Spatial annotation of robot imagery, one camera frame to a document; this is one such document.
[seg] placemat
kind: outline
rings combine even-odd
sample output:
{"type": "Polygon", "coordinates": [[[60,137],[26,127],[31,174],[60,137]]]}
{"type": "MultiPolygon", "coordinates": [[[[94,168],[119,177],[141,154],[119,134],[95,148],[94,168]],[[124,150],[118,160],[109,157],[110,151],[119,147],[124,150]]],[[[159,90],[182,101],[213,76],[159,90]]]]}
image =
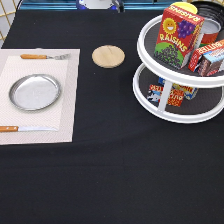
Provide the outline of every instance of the placemat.
{"type": "Polygon", "coordinates": [[[0,133],[0,144],[71,142],[75,113],[79,50],[33,49],[0,51],[0,125],[48,126],[58,131],[0,133]],[[69,60],[24,60],[20,54],[71,53],[69,60]],[[21,77],[31,74],[54,76],[61,84],[59,99],[49,107],[37,111],[22,111],[9,101],[9,89],[21,77]]]}

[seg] wooden coaster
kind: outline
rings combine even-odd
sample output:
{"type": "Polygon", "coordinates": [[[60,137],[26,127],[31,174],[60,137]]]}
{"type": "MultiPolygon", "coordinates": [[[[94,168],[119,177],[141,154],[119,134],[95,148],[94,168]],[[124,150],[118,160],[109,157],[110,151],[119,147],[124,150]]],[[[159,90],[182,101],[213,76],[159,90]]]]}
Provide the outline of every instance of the wooden coaster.
{"type": "Polygon", "coordinates": [[[95,49],[92,58],[100,67],[114,68],[124,61],[125,54],[119,47],[105,45],[95,49]]]}

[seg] food package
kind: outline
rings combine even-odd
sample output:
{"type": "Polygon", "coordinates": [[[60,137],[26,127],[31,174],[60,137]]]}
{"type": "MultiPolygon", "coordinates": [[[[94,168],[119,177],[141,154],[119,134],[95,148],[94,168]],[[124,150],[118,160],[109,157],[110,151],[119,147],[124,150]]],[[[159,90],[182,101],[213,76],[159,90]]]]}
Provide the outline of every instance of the food package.
{"type": "MultiPolygon", "coordinates": [[[[159,77],[158,83],[164,85],[165,79],[159,77]]],[[[198,92],[198,88],[189,87],[189,86],[182,86],[182,85],[179,85],[179,84],[176,84],[176,83],[173,83],[172,87],[173,87],[173,89],[183,91],[184,92],[184,98],[186,98],[187,100],[193,99],[198,92]]]]}
{"type": "MultiPolygon", "coordinates": [[[[153,102],[160,102],[162,91],[163,91],[163,87],[150,85],[148,95],[147,95],[147,100],[153,101],[153,102]]],[[[183,91],[172,89],[170,91],[170,96],[168,98],[167,104],[180,107],[183,101],[183,98],[184,98],[183,91]]]]}
{"type": "Polygon", "coordinates": [[[209,44],[204,47],[200,47],[200,48],[196,49],[192,54],[188,68],[192,72],[198,72],[203,55],[206,53],[213,52],[218,49],[224,49],[224,40],[220,40],[213,44],[209,44]]]}
{"type": "Polygon", "coordinates": [[[222,70],[224,70],[224,48],[203,55],[198,70],[201,76],[211,76],[222,70]]]}
{"type": "Polygon", "coordinates": [[[180,69],[190,58],[204,18],[171,5],[163,12],[155,57],[180,69]]]}

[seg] metal plate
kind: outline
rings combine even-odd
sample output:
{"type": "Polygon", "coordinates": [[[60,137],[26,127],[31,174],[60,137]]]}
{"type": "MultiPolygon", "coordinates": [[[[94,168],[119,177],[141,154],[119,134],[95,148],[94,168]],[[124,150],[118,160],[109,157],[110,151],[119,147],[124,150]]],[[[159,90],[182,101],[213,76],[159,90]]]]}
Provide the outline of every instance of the metal plate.
{"type": "Polygon", "coordinates": [[[9,91],[11,102],[22,110],[39,110],[51,105],[60,95],[59,82],[49,75],[23,77],[9,91]]]}

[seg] food can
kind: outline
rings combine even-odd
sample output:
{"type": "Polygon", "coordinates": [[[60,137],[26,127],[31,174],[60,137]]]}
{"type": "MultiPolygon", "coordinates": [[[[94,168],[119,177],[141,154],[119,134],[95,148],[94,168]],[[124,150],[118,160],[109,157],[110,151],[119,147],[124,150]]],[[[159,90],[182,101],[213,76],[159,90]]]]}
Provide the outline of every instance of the food can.
{"type": "Polygon", "coordinates": [[[191,13],[194,13],[194,14],[197,14],[198,12],[198,9],[196,6],[192,5],[191,3],[188,3],[188,2],[174,2],[173,4],[171,5],[175,5],[175,6],[178,6],[188,12],[191,12],[191,13]]]}
{"type": "Polygon", "coordinates": [[[220,30],[221,26],[218,22],[210,18],[205,18],[194,49],[214,43],[220,30]]]}

